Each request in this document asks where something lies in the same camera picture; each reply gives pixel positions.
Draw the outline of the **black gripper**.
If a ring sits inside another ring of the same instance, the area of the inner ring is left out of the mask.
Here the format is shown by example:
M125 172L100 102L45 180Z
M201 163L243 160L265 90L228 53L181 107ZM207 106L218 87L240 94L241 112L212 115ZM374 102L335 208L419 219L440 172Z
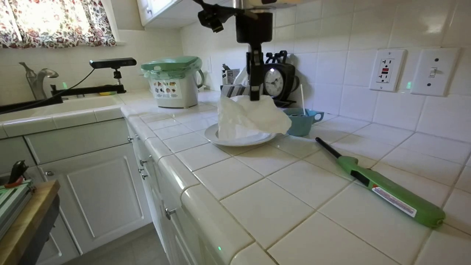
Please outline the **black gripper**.
M246 53L249 71L249 97L250 102L260 100L263 81L263 53L262 44L272 40L271 13L243 13L235 16L235 32L238 43L247 43Z

